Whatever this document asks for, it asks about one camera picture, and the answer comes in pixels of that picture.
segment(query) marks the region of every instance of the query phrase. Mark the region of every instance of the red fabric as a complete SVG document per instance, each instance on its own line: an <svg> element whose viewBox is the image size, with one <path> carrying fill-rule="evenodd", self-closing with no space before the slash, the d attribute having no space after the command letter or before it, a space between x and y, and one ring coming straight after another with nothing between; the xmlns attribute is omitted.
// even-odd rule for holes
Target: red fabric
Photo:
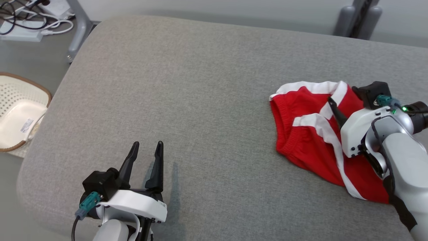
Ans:
<svg viewBox="0 0 428 241"><path fill-rule="evenodd" d="M344 186L336 163L333 146L325 143L314 127L293 127L296 117L319 113L330 94L312 94L306 87L272 98L270 105L275 118L278 139L276 150L295 165L312 171L325 180ZM363 108L363 103L351 88L338 103L339 110L349 117ZM328 122L340 140L340 130L334 117ZM388 203L388 195L381 179L363 156L347 158L344 154L346 176L360 195L370 201Z"/></svg>

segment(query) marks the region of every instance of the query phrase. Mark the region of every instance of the power strip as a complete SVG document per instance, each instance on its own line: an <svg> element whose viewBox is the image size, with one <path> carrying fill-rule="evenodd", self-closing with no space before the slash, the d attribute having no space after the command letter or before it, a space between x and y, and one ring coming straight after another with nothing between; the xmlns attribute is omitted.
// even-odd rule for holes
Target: power strip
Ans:
<svg viewBox="0 0 428 241"><path fill-rule="evenodd" d="M73 15L73 10L66 0L50 0L48 5L39 4L47 14L54 15L60 20L69 19Z"/></svg>
<svg viewBox="0 0 428 241"><path fill-rule="evenodd" d="M43 26L43 21L16 21L17 24L38 28ZM0 33L5 33L10 30L12 24L4 22L0 27ZM29 30L20 26L15 26L12 32L6 35L0 35L0 40L12 40L12 41L28 41L28 42L40 42L43 35L40 30Z"/></svg>

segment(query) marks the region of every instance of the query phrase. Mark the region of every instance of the black tape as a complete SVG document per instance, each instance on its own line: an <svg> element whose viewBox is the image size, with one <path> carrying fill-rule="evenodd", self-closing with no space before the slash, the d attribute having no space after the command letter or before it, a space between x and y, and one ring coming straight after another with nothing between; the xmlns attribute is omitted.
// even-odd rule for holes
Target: black tape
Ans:
<svg viewBox="0 0 428 241"><path fill-rule="evenodd" d="M395 210L397 211L398 216L400 217L400 221L404 224L404 226L407 227L407 229L410 232L410 230L412 230L412 228L418 223L416 222L413 215L407 209L403 200L401 200L401 198L394 195L395 185L391 175L387 176L383 180L383 187L385 188L386 192L389 195L389 203L395 207Z"/></svg>

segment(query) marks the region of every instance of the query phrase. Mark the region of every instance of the red and white garment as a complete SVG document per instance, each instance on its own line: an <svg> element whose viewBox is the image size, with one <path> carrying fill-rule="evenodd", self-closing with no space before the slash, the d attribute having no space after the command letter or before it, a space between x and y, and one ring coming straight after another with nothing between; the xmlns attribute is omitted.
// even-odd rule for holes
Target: red and white garment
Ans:
<svg viewBox="0 0 428 241"><path fill-rule="evenodd" d="M382 180L368 161L361 155L347 158L343 154L329 96L346 117L363 108L343 81L285 84L270 96L278 133L276 150L295 165L345 186L353 197L388 203Z"/></svg>

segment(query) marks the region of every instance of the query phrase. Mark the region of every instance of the gray floor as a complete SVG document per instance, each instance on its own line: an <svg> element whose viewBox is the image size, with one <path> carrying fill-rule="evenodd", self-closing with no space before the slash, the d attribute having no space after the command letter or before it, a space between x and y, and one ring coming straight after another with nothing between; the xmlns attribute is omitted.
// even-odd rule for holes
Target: gray floor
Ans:
<svg viewBox="0 0 428 241"><path fill-rule="evenodd" d="M0 40L0 72L33 80L55 93L68 70L66 52L74 31L44 36L39 43ZM0 153L0 233L5 241L68 241L36 224L21 209L16 196L16 179L21 158Z"/></svg>

